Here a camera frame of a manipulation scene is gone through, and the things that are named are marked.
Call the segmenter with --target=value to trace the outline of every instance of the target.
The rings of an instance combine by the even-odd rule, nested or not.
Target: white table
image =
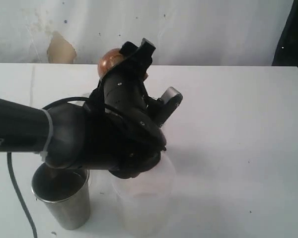
[[[41,108],[90,92],[95,65],[0,64],[0,98]],[[298,238],[298,69],[151,66],[146,86],[184,96],[163,131],[177,169],[172,216],[156,237]],[[110,174],[92,172],[89,221],[62,229],[30,182],[40,157],[12,154],[39,238],[123,238]],[[0,237],[31,238],[0,154]]]

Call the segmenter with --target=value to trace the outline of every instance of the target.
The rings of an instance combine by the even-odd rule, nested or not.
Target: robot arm
[[[143,79],[154,50],[146,39],[140,47],[126,42],[124,60],[82,107],[39,110],[0,99],[0,152],[41,152],[53,168],[109,170],[120,178],[151,169],[166,146],[160,127],[182,101],[172,87],[157,100],[148,96]]]

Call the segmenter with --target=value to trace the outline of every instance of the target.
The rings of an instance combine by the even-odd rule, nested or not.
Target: metal cup
[[[45,203],[66,230],[75,230],[89,218],[89,171],[52,169],[42,164],[32,178],[32,192]]]

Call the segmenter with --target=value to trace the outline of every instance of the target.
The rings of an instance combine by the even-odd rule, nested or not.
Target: white wall
[[[75,48],[75,63],[97,63],[109,49],[145,37],[157,47],[154,64],[270,65],[292,3],[0,0],[0,62],[48,62],[58,31]]]

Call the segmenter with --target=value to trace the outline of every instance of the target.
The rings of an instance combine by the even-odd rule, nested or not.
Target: plastic cup
[[[136,178],[113,178],[118,210],[129,233],[145,237],[163,227],[174,179],[174,166],[165,153],[154,168]]]
[[[32,191],[64,229],[75,230],[90,215],[88,177],[88,170],[52,169],[42,164],[32,178]]]

